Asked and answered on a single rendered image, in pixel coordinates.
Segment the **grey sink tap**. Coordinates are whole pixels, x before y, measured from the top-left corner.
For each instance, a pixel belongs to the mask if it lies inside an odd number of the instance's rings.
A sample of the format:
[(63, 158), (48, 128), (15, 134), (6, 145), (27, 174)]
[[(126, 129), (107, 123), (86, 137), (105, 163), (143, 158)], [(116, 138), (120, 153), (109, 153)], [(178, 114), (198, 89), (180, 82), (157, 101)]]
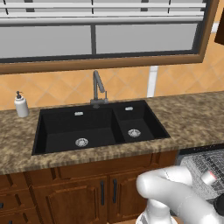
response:
[(94, 98), (90, 100), (90, 104), (93, 106), (94, 109), (98, 109), (101, 104), (107, 104), (109, 99), (105, 96), (103, 99), (98, 98), (98, 92), (106, 94), (107, 91), (105, 90), (101, 77), (97, 70), (93, 72), (93, 84), (94, 84)]

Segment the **wooden cupboard door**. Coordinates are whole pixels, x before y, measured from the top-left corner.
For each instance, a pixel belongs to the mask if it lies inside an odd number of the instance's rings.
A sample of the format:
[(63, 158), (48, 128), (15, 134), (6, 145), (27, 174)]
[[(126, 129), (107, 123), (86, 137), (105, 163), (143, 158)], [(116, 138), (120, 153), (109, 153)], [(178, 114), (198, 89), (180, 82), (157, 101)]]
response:
[[(147, 200), (137, 192), (137, 176), (146, 169), (126, 171), (108, 176), (108, 222), (135, 219), (146, 207)], [(117, 179), (116, 203), (113, 203), (113, 179)]]
[[(104, 206), (101, 205), (104, 181)], [(107, 177), (31, 181), (43, 224), (107, 224)]]

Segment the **dishwasher with grey rack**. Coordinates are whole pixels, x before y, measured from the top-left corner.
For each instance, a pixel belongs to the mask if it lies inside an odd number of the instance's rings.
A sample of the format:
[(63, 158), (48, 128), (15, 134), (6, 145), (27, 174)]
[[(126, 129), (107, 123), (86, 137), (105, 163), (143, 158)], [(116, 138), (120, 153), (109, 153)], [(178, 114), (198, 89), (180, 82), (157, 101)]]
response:
[[(210, 204), (224, 193), (224, 143), (178, 150), (176, 165), (189, 169), (193, 190)], [(206, 185), (201, 179), (208, 171), (217, 178), (211, 185)]]

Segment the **dark wall cupboard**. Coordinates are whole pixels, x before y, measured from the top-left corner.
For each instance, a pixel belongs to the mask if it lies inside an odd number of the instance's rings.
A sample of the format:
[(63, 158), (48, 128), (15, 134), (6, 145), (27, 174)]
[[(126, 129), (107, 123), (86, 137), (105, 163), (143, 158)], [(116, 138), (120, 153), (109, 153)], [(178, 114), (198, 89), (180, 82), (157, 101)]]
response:
[(219, 24), (214, 42), (224, 45), (224, 26), (222, 26), (221, 24)]

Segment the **wooden drawer front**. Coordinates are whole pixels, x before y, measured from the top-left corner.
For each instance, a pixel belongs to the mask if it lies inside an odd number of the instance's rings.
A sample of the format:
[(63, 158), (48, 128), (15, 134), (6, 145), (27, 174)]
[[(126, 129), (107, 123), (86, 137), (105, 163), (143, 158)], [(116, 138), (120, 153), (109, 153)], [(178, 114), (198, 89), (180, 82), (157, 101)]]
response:
[(25, 172), (0, 175), (0, 193), (26, 189), (29, 185)]
[(3, 203), (3, 208), (0, 208), (0, 214), (12, 213), (19, 211), (21, 209), (34, 207), (31, 198), (22, 199), (17, 194), (0, 195), (0, 203)]

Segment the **white cylinder with red end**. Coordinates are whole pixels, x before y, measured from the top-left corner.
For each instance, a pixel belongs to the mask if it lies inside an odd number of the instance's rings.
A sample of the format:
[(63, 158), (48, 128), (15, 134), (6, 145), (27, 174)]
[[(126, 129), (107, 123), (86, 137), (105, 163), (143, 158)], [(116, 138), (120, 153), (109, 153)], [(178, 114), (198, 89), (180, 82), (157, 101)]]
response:
[(202, 176), (201, 180), (208, 186), (213, 184), (217, 178), (211, 171), (206, 171)]

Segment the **window with white blinds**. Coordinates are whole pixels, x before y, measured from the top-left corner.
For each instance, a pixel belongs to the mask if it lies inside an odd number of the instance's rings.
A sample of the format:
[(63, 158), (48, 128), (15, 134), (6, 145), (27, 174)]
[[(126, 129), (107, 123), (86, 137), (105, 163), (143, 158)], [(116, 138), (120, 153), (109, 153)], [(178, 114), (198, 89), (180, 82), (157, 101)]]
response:
[(220, 0), (0, 0), (0, 74), (200, 63)]

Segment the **white soap dispenser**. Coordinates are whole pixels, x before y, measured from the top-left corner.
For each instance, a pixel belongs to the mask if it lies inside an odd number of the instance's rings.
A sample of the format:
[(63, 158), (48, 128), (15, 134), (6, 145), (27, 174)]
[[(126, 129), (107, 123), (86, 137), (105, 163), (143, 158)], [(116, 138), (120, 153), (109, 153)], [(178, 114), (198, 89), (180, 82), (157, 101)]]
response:
[(26, 99), (22, 96), (20, 91), (17, 91), (17, 96), (14, 101), (17, 115), (19, 117), (27, 117), (29, 115), (29, 109)]

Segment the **wooden panel under sink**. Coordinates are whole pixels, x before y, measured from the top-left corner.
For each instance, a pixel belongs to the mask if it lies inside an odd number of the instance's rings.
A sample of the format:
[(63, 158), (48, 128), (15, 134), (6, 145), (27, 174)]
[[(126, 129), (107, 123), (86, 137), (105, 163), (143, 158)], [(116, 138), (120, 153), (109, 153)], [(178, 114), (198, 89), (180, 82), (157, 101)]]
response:
[(122, 157), (105, 161), (85, 164), (74, 164), (58, 168), (59, 177), (62, 179), (83, 178), (88, 176), (121, 172), (142, 167), (150, 167), (160, 158), (160, 154), (144, 154), (134, 157)]

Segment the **black double sink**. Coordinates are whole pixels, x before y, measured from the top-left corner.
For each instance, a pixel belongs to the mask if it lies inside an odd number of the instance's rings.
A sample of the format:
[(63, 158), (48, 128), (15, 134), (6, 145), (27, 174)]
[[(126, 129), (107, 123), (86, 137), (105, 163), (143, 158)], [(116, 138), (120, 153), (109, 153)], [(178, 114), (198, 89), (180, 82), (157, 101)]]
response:
[(102, 104), (98, 108), (48, 108), (39, 112), (32, 153), (77, 151), (169, 136), (144, 100)]

